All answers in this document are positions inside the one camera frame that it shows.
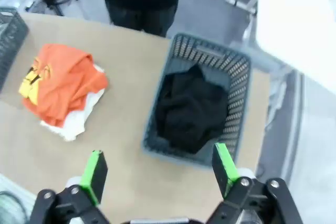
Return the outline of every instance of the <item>green tape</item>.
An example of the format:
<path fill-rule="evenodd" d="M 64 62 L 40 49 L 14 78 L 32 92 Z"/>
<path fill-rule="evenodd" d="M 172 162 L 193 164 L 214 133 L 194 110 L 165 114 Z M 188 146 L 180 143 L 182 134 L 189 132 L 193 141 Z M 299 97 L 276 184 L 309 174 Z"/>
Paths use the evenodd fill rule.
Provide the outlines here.
<path fill-rule="evenodd" d="M 95 206 L 99 205 L 99 200 L 93 192 L 91 184 L 100 153 L 101 151 L 92 152 L 79 183 L 80 187 L 88 193 Z"/>
<path fill-rule="evenodd" d="M 238 174 L 238 170 L 233 162 L 231 155 L 226 148 L 224 143 L 216 143 L 216 149 L 219 153 L 220 160 L 222 161 L 223 168 L 226 171 L 227 178 L 228 178 L 228 186 L 227 190 L 229 190 L 232 184 L 240 177 Z"/>

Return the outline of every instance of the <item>pile of clothes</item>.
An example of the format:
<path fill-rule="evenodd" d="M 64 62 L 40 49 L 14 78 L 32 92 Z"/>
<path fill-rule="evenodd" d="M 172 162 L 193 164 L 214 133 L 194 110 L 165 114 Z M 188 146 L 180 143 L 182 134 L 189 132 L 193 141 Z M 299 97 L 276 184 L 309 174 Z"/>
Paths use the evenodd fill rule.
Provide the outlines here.
<path fill-rule="evenodd" d="M 41 125 L 72 141 L 108 85 L 92 55 L 60 44 L 46 44 L 23 79 L 23 104 Z"/>
<path fill-rule="evenodd" d="M 171 147 L 195 154 L 223 134 L 227 103 L 227 91 L 208 82 L 198 65 L 168 74 L 155 109 L 157 133 Z"/>

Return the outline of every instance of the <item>basket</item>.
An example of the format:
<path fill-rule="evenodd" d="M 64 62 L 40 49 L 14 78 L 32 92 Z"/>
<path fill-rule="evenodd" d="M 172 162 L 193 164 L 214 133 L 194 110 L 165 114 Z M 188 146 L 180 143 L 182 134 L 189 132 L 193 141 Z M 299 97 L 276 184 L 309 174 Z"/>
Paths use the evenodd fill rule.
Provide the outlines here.
<path fill-rule="evenodd" d="M 0 91 L 28 27 L 15 8 L 0 7 Z"/>
<path fill-rule="evenodd" d="M 207 81 L 228 91 L 228 108 L 223 134 L 208 141 L 196 154 L 189 154 L 170 147 L 168 140 L 158 136 L 155 108 L 165 75 L 187 71 L 195 64 L 200 66 Z M 250 73 L 247 55 L 191 35 L 175 35 L 144 132 L 143 148 L 151 154 L 211 167 L 213 145 L 223 142 L 235 161 L 247 110 Z"/>

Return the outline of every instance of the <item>white tabletop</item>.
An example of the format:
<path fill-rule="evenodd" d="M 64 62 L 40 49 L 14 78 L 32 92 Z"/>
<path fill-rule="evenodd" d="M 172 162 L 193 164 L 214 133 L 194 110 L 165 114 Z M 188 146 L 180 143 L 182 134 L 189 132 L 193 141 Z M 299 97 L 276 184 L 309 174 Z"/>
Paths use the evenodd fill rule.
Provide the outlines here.
<path fill-rule="evenodd" d="M 336 94 L 336 25 L 329 0 L 258 0 L 256 40 Z"/>

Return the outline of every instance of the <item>black pants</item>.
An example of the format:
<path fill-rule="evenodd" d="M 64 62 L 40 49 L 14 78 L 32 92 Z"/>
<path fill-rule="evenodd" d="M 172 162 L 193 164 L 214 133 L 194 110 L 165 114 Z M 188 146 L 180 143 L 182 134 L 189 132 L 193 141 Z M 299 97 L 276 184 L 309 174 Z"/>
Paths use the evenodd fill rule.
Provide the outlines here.
<path fill-rule="evenodd" d="M 116 26 L 165 37 L 174 22 L 176 6 L 163 10 L 140 11 L 128 10 L 105 1 L 110 20 Z"/>

